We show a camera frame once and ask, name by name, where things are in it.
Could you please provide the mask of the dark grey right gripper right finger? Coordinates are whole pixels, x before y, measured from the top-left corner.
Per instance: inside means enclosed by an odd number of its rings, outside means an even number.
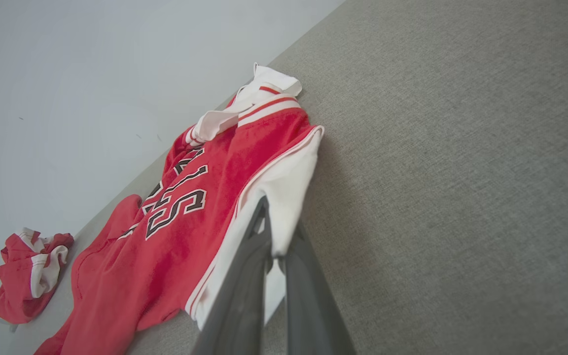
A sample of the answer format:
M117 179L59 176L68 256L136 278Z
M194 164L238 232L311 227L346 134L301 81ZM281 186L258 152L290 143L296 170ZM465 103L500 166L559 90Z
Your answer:
M354 355L354 343L301 222L278 267L285 278L287 354Z

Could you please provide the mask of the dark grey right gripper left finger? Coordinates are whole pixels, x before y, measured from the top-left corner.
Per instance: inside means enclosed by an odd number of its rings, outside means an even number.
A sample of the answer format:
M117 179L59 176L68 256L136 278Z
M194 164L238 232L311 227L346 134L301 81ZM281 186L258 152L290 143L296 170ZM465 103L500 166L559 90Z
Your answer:
M238 250L192 349L194 355L259 355L266 275L273 263L268 198L257 202Z

